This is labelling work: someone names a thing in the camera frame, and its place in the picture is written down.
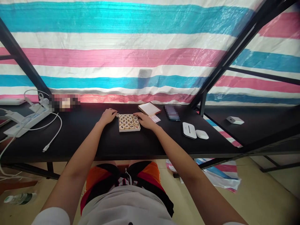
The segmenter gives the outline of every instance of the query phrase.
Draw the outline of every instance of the white stripe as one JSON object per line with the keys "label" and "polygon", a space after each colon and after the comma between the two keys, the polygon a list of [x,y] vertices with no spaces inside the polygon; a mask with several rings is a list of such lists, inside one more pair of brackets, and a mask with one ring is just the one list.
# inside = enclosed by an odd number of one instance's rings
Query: white stripe
{"label": "white stripe", "polygon": [[226,139],[227,139],[227,141],[229,141],[230,143],[232,143],[232,142],[235,141],[235,139],[234,139],[233,137],[227,137]]}
{"label": "white stripe", "polygon": [[236,102],[236,101],[230,101],[230,102],[214,102],[214,101],[206,101],[205,105],[210,106],[284,106],[284,107],[290,107],[290,106],[296,106],[292,104],[273,104],[273,103],[250,103],[250,102]]}
{"label": "white stripe", "polygon": [[215,128],[218,132],[220,132],[220,131],[224,131],[222,128],[220,128],[220,127],[216,127],[216,126],[214,126],[213,128]]}
{"label": "white stripe", "polygon": [[[36,89],[27,86],[18,86],[18,87],[1,87],[0,95],[14,95],[14,94],[23,94],[26,90]],[[166,94],[196,94],[199,91],[199,88],[174,88],[174,87],[145,87],[142,89],[127,89],[127,88],[63,88],[63,89],[54,89],[50,88],[53,94],[98,94],[98,95],[141,95],[141,94],[157,94],[157,93],[166,93]]]}
{"label": "white stripe", "polygon": [[239,88],[239,87],[212,87],[209,94],[239,94],[249,95],[257,97],[269,97],[269,98],[300,98],[300,93],[285,93],[275,91],[262,91],[251,88]]}
{"label": "white stripe", "polygon": [[[0,95],[15,95],[24,94],[25,91],[30,89],[36,89],[36,87],[18,86],[18,87],[1,87]],[[29,91],[26,94],[37,95],[36,91]]]}
{"label": "white stripe", "polygon": [[296,4],[293,4],[291,7],[287,8],[284,13],[294,13],[294,12],[299,12],[299,8],[297,7]]}
{"label": "white stripe", "polygon": [[[1,0],[1,4],[40,2],[41,0]],[[43,0],[43,2],[92,2],[92,0]],[[235,6],[255,9],[261,0],[105,0],[105,2],[124,2],[151,5],[199,5],[201,7]]]}
{"label": "white stripe", "polygon": [[171,49],[203,48],[227,51],[235,37],[225,34],[113,34],[13,32],[21,48],[53,49]]}
{"label": "white stripe", "polygon": [[191,94],[195,95],[199,91],[199,88],[175,88],[175,87],[145,87],[142,89],[127,89],[121,87],[115,88],[50,88],[51,92],[54,94],[98,94],[98,95],[107,95],[107,94],[116,94],[116,95],[141,95],[141,94]]}
{"label": "white stripe", "polygon": [[[286,78],[292,78],[292,79],[300,80],[299,73],[281,72],[281,71],[274,71],[274,70],[268,70],[268,69],[258,69],[258,68],[242,67],[242,66],[235,66],[235,65],[231,65],[230,67],[249,70],[249,71],[255,71],[255,72],[260,72],[260,73],[266,73],[266,74],[275,75],[275,76],[279,76],[279,77],[286,77]],[[233,73],[234,73],[234,76],[238,76],[238,77],[257,78],[257,79],[261,79],[261,80],[270,80],[270,79],[266,79],[266,78],[262,78],[262,77],[256,77],[256,76],[247,75],[247,74],[243,74],[243,73],[232,72],[232,71],[229,71],[229,70],[226,71],[225,75],[228,74],[228,75],[232,76]]]}
{"label": "white stripe", "polygon": [[246,49],[300,57],[300,41],[298,39],[263,37],[257,34]]}
{"label": "white stripe", "polygon": [[[183,65],[161,65],[149,67],[59,67],[34,65],[40,76],[56,78],[99,78],[99,77],[153,77],[156,75],[178,75],[182,77],[208,77],[214,67],[194,67]],[[149,73],[141,73],[140,70],[151,70]],[[25,75],[19,65],[0,64],[0,73],[5,75]]]}

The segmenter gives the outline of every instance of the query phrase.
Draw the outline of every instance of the shorts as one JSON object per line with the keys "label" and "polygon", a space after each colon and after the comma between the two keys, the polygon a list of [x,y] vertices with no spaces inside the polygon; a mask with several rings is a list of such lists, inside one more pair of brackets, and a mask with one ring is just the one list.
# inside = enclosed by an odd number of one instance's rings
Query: shorts
{"label": "shorts", "polygon": [[152,161],[142,161],[132,164],[126,170],[127,173],[121,173],[113,164],[100,164],[91,168],[87,176],[86,193],[80,203],[81,213],[86,204],[95,197],[106,194],[118,186],[134,185],[157,195],[172,217],[174,205],[160,184],[157,164]]}

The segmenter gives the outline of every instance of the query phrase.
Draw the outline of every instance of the smartphone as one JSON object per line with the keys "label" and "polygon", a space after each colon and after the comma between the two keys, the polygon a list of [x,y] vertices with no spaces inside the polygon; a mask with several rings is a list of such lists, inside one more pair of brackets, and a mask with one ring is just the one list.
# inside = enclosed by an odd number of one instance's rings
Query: smartphone
{"label": "smartphone", "polygon": [[169,120],[171,121],[180,121],[180,117],[178,113],[176,112],[174,106],[172,105],[165,105],[165,111],[168,115]]}

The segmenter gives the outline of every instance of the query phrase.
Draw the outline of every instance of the blurred object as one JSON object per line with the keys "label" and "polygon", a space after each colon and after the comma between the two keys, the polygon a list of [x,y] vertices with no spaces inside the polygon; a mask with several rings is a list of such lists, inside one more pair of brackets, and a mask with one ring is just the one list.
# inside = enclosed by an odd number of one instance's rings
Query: blurred object
{"label": "blurred object", "polygon": [[22,193],[15,196],[8,196],[4,203],[9,203],[12,205],[25,205],[27,203],[32,203],[37,198],[36,193]]}
{"label": "blurred object", "polygon": [[164,105],[164,108],[168,115],[169,120],[180,121],[180,117],[173,105]]}
{"label": "blurred object", "polygon": [[52,111],[70,112],[80,107],[78,94],[53,94],[50,95],[49,108]]}

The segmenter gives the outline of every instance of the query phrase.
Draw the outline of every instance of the desk surface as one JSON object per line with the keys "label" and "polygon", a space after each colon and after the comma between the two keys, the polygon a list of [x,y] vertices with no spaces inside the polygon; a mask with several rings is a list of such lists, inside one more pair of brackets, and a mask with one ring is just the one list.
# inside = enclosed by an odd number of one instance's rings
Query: desk surface
{"label": "desk surface", "polygon": [[[206,106],[205,115],[243,146],[300,124],[300,107]],[[227,117],[241,118],[241,125]]]}
{"label": "desk surface", "polygon": [[[181,119],[180,122],[169,121],[163,105],[157,106],[162,109],[162,112],[157,115],[161,119],[157,124],[192,157],[234,157],[240,153],[239,148],[228,142],[189,106],[176,107]],[[20,108],[19,110],[15,108],[17,107],[11,108],[11,110],[22,111]],[[107,108],[116,109],[120,114],[132,114],[139,111],[137,104],[82,103],[78,111],[59,113],[63,121],[62,129],[45,153],[42,150],[59,129],[59,119],[43,129],[29,131],[16,139],[4,153],[1,162],[68,161]],[[46,125],[54,116],[46,117],[33,128]],[[184,136],[182,122],[191,123],[195,129],[204,130],[209,135],[209,139],[191,139]],[[118,119],[116,118],[104,128],[95,160],[163,158],[167,158],[167,156],[151,130],[141,127],[140,131],[119,133]]]}

